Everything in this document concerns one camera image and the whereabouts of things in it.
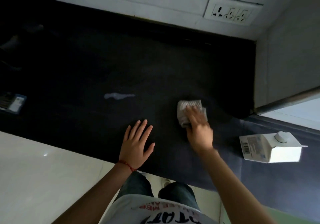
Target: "white tile floor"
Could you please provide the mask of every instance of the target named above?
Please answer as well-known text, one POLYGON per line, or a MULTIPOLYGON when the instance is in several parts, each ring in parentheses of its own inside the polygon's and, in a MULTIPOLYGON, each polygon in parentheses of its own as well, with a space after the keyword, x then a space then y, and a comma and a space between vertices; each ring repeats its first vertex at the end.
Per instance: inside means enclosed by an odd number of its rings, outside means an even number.
MULTIPOLYGON (((113 165, 0 132, 0 223, 50 224, 113 165)), ((158 196, 161 178, 147 178, 158 196)), ((218 221, 218 193, 192 189, 202 212, 218 221)))

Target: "white t-shirt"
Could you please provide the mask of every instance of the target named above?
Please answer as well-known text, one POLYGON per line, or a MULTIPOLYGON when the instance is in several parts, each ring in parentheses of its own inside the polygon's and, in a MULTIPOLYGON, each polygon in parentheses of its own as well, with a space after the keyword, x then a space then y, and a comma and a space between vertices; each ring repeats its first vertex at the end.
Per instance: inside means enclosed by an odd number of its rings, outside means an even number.
POLYGON ((190 206, 144 195, 129 194, 117 199, 101 224, 196 223, 217 224, 190 206))

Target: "red thread bracelet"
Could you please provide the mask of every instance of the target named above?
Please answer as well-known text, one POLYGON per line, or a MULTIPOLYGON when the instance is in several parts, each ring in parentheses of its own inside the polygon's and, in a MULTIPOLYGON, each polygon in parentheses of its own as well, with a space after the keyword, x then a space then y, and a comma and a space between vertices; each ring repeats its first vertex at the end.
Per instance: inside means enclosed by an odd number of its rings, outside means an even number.
POLYGON ((127 163, 127 162, 124 161, 124 160, 119 160, 118 163, 123 163, 123 164, 127 165, 127 166, 131 169, 132 172, 136 171, 136 169, 134 169, 133 167, 131 167, 130 164, 127 163))

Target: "barcode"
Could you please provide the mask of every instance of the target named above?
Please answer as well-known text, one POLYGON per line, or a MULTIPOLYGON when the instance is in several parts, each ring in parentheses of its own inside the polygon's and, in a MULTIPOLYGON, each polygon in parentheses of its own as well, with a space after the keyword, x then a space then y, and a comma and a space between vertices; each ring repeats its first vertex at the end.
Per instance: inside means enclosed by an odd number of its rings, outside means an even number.
POLYGON ((244 149, 244 153, 245 154, 250 154, 250 147, 249 147, 249 144, 247 142, 243 143, 243 149, 244 149))

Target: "right hand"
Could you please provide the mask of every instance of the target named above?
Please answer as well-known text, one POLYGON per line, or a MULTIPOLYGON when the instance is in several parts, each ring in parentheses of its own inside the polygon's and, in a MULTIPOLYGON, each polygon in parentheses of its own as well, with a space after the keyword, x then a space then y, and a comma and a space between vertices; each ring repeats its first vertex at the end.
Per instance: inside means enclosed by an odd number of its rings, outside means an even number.
POLYGON ((213 150, 214 131, 206 121, 205 115, 200 113, 195 106, 187 106, 185 114, 192 126, 192 129, 186 129, 186 133, 194 151, 200 155, 208 150, 213 150))

